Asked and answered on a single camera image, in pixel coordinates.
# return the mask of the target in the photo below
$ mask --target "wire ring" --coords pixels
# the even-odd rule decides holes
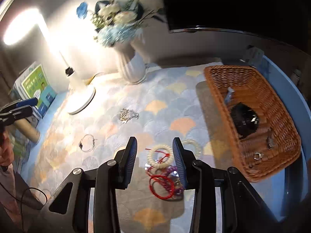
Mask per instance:
[[[84,151],[84,150],[82,150],[82,148],[83,148],[82,142],[83,142],[83,139],[84,139],[86,136],[91,136],[91,137],[93,138],[93,146],[92,146],[91,149],[89,149],[89,150],[87,150],[87,151]],[[95,147],[95,140],[97,140],[97,139],[95,139],[94,136],[93,136],[92,134],[86,134],[86,135],[84,135],[84,137],[82,137],[82,139],[80,140],[80,143],[79,143],[79,147],[80,147],[81,151],[83,151],[83,152],[90,152],[91,150],[93,150],[94,147]]]
[[[168,154],[167,160],[165,162],[157,163],[152,158],[152,155],[154,154],[154,152],[159,150],[159,149],[164,149],[166,151],[166,154]],[[149,164],[152,165],[156,169],[166,168],[173,162],[173,150],[172,150],[171,147],[169,147],[169,146],[167,146],[165,144],[156,145],[155,147],[153,147],[150,150],[147,159],[148,159]]]

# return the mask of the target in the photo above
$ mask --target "brown wicker basket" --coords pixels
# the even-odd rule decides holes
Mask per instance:
[[[205,78],[227,128],[233,162],[250,182],[271,176],[293,163],[300,155],[301,140],[293,120],[267,80],[247,66],[209,66]],[[229,106],[224,103],[228,87],[235,92]],[[259,116],[257,131],[239,139],[230,109],[242,102]],[[274,146],[268,149],[272,129]]]

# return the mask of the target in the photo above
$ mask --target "power cord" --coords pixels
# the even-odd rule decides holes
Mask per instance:
[[[22,195],[21,195],[21,228],[22,228],[23,231],[24,231],[24,218],[23,218],[23,207],[22,207],[22,205],[23,205],[23,197],[24,197],[24,194],[26,193],[26,191],[27,191],[27,190],[30,190],[30,189],[34,189],[34,190],[37,190],[37,191],[43,193],[43,195],[45,196],[45,204],[48,202],[48,197],[47,197],[46,194],[45,194],[43,191],[41,191],[40,189],[37,189],[37,188],[35,188],[35,187],[29,187],[29,188],[27,188],[27,189],[25,189],[25,190],[23,191],[23,193],[22,193]]]
[[[22,193],[22,195],[21,195],[21,199],[19,200],[19,199],[17,199],[16,197],[14,197],[14,196],[5,188],[5,186],[4,186],[1,182],[0,182],[0,186],[2,186],[2,188],[3,188],[10,196],[12,196],[16,201],[20,202],[20,204],[21,204],[21,225],[22,225],[22,230],[24,231],[24,218],[23,218],[23,208],[22,208],[22,205],[24,204],[24,205],[26,205],[27,207],[29,207],[29,208],[31,208],[31,209],[35,209],[35,210],[41,210],[42,207],[44,206],[44,205],[43,205],[41,208],[37,209],[37,208],[33,208],[33,207],[27,205],[26,203],[23,203],[23,198],[24,198],[24,195],[25,195],[26,191],[27,191],[27,190],[30,190],[30,189],[34,189],[34,190],[37,190],[37,191],[43,193],[43,195],[45,196],[45,200],[46,200],[45,203],[47,203],[48,197],[47,197],[46,194],[45,194],[43,191],[41,191],[40,189],[37,189],[37,188],[35,188],[35,187],[29,187],[29,188],[26,188],[26,189],[23,191],[23,193]]]

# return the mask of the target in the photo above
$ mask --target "lamp head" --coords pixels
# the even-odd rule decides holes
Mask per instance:
[[[13,45],[21,40],[35,24],[38,23],[40,12],[37,8],[30,8],[21,12],[9,25],[4,33],[4,43]]]

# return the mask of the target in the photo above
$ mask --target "metal clip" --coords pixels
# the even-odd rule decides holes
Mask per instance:
[[[15,115],[14,115],[11,111],[8,111],[8,113],[9,113],[10,115],[12,115],[12,116],[13,116],[13,118],[16,120]]]
[[[254,159],[259,160],[259,159],[261,159],[261,158],[262,158],[261,153],[259,153],[259,152],[255,152],[255,153],[254,153]]]
[[[275,146],[275,143],[273,142],[273,129],[268,129],[268,137],[267,137],[267,149],[270,150]]]

